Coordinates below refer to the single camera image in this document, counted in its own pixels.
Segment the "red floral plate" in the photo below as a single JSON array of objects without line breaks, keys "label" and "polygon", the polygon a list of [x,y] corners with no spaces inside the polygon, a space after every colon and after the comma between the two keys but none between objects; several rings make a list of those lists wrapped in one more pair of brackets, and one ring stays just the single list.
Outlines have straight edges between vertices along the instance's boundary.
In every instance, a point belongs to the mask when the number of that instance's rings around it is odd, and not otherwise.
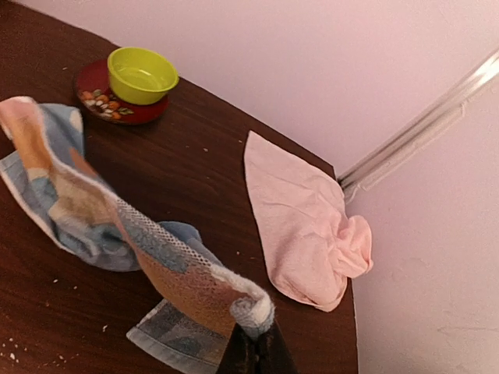
[{"label": "red floral plate", "polygon": [[73,91],[80,106],[106,122],[143,125],[159,119],[168,108],[168,96],[157,103],[141,106],[118,98],[108,82],[104,59],[85,65],[73,78]]}]

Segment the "pink towel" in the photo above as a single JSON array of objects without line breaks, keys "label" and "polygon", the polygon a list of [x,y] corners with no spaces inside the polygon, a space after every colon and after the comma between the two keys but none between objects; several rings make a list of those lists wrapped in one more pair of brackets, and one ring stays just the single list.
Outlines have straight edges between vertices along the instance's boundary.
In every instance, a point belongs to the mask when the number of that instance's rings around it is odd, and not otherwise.
[{"label": "pink towel", "polygon": [[246,187],[267,275],[283,295],[330,312],[350,279],[373,267],[366,219],[347,216],[340,185],[319,168],[250,132]]}]

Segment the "blue polka dot towel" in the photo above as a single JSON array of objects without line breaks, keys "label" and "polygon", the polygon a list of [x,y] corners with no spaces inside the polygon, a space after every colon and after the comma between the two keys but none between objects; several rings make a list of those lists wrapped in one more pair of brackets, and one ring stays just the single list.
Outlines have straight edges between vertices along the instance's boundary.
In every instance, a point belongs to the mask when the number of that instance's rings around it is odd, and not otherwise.
[{"label": "blue polka dot towel", "polygon": [[214,373],[235,327],[253,341],[272,330],[265,290],[227,269],[193,226],[152,221],[87,163],[77,108],[12,97],[1,127],[15,147],[2,179],[36,225],[92,266],[142,270],[161,294],[127,334],[136,346],[180,372]]}]

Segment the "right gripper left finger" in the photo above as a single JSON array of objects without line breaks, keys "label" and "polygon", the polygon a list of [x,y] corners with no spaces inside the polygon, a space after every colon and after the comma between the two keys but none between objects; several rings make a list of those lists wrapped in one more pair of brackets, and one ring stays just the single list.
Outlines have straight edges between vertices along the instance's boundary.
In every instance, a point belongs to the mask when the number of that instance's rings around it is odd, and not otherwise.
[{"label": "right gripper left finger", "polygon": [[240,325],[235,324],[217,374],[257,374],[257,352],[254,342]]}]

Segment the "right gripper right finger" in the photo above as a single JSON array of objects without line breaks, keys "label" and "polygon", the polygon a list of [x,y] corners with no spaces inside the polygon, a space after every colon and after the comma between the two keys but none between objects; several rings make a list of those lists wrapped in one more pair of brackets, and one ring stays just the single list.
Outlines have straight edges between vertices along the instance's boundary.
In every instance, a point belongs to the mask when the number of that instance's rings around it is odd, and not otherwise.
[{"label": "right gripper right finger", "polygon": [[276,319],[255,341],[255,373],[298,374]]}]

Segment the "green plastic bowl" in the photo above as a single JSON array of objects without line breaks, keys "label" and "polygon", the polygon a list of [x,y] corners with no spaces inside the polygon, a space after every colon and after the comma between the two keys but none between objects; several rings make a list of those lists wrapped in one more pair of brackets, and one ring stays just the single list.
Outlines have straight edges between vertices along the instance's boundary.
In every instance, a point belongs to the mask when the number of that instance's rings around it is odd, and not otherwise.
[{"label": "green plastic bowl", "polygon": [[110,89],[130,104],[155,104],[179,83],[179,74],[173,64],[145,48],[114,50],[107,58],[107,68]]}]

